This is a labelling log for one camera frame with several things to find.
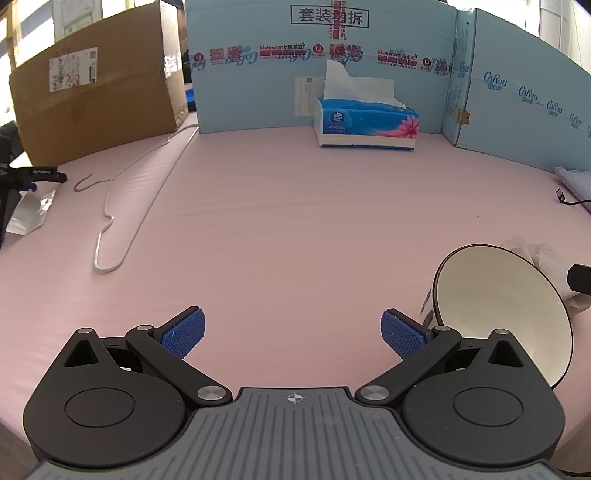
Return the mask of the white tissue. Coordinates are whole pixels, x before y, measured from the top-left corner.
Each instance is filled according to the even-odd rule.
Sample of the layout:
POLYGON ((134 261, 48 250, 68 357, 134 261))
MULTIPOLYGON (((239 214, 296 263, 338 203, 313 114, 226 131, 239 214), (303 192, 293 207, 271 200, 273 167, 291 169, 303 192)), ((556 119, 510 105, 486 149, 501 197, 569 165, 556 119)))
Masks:
POLYGON ((529 244, 517 236, 503 242, 502 247, 533 264, 550 280, 562 298, 570 319, 590 308, 590 296, 576 293, 568 286, 567 264, 548 244, 529 244))

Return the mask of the white ceramic bowl black rim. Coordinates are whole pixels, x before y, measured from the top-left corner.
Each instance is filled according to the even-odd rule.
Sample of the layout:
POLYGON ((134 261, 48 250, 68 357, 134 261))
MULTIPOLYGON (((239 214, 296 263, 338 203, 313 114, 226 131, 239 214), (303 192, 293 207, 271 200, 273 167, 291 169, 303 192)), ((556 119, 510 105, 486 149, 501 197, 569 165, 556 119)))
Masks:
POLYGON ((508 330, 553 388, 572 360, 571 321, 558 290, 534 264, 500 246, 451 252, 436 271, 420 322, 449 326, 472 339, 508 330))

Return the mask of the folded lavender cloth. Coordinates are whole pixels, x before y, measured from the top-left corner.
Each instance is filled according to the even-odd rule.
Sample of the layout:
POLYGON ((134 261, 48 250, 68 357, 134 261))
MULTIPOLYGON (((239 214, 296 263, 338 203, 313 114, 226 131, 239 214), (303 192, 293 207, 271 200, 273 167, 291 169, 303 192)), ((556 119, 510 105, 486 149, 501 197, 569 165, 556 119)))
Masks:
POLYGON ((554 168, 554 173, 575 198, 575 201, 569 202, 569 205, 590 202, 591 173, 589 171, 569 170, 562 166, 557 166, 554 168))

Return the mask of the clear plastic bag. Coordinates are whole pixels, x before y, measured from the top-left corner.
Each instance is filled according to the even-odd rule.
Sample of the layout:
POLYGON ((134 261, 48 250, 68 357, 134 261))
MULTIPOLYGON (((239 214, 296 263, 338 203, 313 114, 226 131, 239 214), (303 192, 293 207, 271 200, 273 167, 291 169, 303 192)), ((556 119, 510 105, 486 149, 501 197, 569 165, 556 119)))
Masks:
POLYGON ((53 189, 44 194, 26 192, 21 196, 6 227, 6 232, 13 235, 25 236, 40 228, 52 206, 57 190, 53 189))

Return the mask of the light blue foam board partition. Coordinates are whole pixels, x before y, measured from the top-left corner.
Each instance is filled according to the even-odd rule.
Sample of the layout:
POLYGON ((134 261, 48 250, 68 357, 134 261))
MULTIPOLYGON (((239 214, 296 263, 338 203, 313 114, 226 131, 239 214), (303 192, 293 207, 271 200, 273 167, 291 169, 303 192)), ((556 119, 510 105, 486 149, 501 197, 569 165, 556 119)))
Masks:
POLYGON ((590 76, 482 9, 440 1, 189 1, 205 133, 311 123, 329 61, 390 79, 419 130, 544 170, 590 166, 590 76))

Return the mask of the blue tissue box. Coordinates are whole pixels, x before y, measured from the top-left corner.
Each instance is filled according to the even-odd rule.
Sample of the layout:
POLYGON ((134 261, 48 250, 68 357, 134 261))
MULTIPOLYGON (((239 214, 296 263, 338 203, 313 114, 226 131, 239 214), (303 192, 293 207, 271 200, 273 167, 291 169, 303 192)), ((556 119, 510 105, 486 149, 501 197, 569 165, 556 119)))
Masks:
POLYGON ((413 150, 420 116, 394 96, 395 87, 392 79, 349 75, 342 63, 329 60, 315 105, 318 145, 413 150))

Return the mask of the brown cardboard box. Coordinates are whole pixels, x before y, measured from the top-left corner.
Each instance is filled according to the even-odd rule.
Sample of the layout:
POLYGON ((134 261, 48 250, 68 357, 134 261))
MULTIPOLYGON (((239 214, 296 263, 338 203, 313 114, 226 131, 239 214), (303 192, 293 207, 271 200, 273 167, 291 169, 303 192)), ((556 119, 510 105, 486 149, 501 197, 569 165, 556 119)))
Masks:
POLYGON ((173 133, 188 113, 177 10, 153 1, 84 27, 17 67, 9 84, 35 166, 173 133))

